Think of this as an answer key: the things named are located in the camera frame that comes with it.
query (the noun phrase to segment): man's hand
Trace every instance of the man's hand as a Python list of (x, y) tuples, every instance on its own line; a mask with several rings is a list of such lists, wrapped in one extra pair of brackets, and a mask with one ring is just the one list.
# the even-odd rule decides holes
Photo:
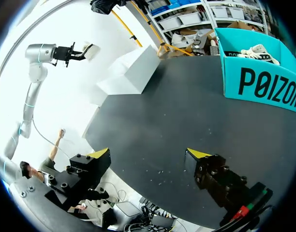
[(59, 130), (59, 139), (64, 137), (64, 130), (60, 129)]
[(79, 204), (79, 205), (77, 205), (77, 206), (75, 207), (75, 209), (85, 210), (87, 207), (88, 207), (88, 206), (84, 207), (84, 206), (82, 206), (82, 205)]

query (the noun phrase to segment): white box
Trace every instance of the white box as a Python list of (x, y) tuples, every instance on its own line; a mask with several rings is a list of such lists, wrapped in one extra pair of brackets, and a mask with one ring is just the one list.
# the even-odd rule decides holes
[(184, 35), (188, 44), (192, 44), (196, 38), (196, 34), (194, 35)]
[(243, 9), (237, 7), (228, 7), (232, 18), (245, 19)]
[(170, 30), (173, 28), (178, 28), (182, 25), (181, 20), (177, 16), (169, 16), (159, 22), (164, 30)]
[(108, 95), (141, 94), (159, 63), (151, 45), (140, 47), (116, 59), (97, 86)]
[(215, 13), (216, 18), (228, 18), (226, 6), (212, 6), (212, 11)]
[(201, 17), (198, 12), (177, 14), (178, 18), (184, 25), (195, 24), (201, 22)]

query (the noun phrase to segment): man's arm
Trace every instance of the man's arm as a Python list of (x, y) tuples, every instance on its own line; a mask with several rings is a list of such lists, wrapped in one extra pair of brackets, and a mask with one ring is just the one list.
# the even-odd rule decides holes
[(57, 140), (56, 140), (56, 142), (55, 142), (55, 147), (53, 147), (53, 149), (51, 150), (51, 152), (50, 152), (50, 154), (49, 154), (49, 158), (50, 158), (52, 161), (53, 161), (54, 158), (56, 157), (56, 154), (57, 154), (57, 151), (58, 151), (57, 147), (59, 146), (60, 140), (61, 140), (61, 138), (63, 138), (63, 136), (64, 136), (64, 130), (60, 130), (60, 131), (59, 131), (59, 136), (58, 136), (58, 138), (57, 138)]

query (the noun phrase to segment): metal shelf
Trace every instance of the metal shelf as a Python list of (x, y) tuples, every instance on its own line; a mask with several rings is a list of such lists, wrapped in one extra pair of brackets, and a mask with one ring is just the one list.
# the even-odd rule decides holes
[(249, 24), (253, 24), (259, 27), (265, 27), (264, 24), (262, 23), (257, 23), (257, 22), (253, 22), (253, 21), (249, 21), (249, 20), (245, 20), (245, 19), (237, 19), (237, 18), (215, 18), (216, 21), (242, 21), (244, 23), (249, 23)]
[(156, 18), (156, 17), (159, 17), (159, 16), (161, 16), (161, 15), (164, 15), (164, 14), (170, 13), (170, 12), (172, 12), (172, 11), (180, 10), (180, 9), (187, 8), (187, 7), (190, 7), (190, 6), (199, 6), (199, 5), (203, 5), (203, 3), (202, 3), (202, 2), (196, 2), (196, 3), (191, 3), (191, 4), (182, 5), (182, 6), (179, 6), (179, 7), (177, 7), (177, 8), (174, 8), (174, 9), (169, 9), (169, 10), (167, 10), (167, 11), (163, 11), (163, 12), (161, 12), (161, 13), (159, 13), (159, 14), (156, 14), (156, 15), (154, 15), (154, 16), (152, 16), (152, 17), (153, 17), (153, 18)]
[(242, 3), (242, 2), (236, 2), (236, 1), (208, 1), (209, 5), (213, 5), (213, 4), (224, 4), (224, 5), (228, 5), (228, 4), (232, 4), (232, 5), (239, 5), (239, 6), (246, 6), (249, 7), (250, 9), (256, 9), (260, 11), (260, 7), (257, 6), (252, 6), (246, 3)]
[(198, 26), (198, 25), (205, 25), (205, 24), (210, 24), (210, 21), (202, 21), (200, 23), (181, 25), (180, 27), (173, 28), (173, 29), (170, 29), (170, 30), (162, 30), (162, 32), (165, 33), (165, 32), (169, 32), (169, 31), (172, 31), (172, 30), (177, 30), (177, 29), (187, 28), (187, 27), (192, 27), (192, 26)]

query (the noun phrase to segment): robotic arm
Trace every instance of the robotic arm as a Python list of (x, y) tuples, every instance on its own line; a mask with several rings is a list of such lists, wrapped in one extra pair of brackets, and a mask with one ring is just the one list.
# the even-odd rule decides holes
[(5, 146), (4, 154), (0, 155), (0, 177), (8, 184), (21, 177), (21, 171), (11, 159), (16, 151), (19, 136), (29, 138), (31, 134), (32, 117), (37, 96), (41, 89), (43, 81), (46, 79), (48, 70), (44, 63), (57, 65), (58, 60), (65, 61), (66, 67), (71, 59), (89, 61), (94, 58), (99, 48), (93, 44), (86, 44), (83, 52), (74, 51), (74, 45), (71, 47), (57, 47), (55, 44), (31, 44), (26, 49), (25, 57), (30, 62), (29, 79), (31, 81), (27, 97), (24, 103), (23, 120), (16, 124), (8, 143)]

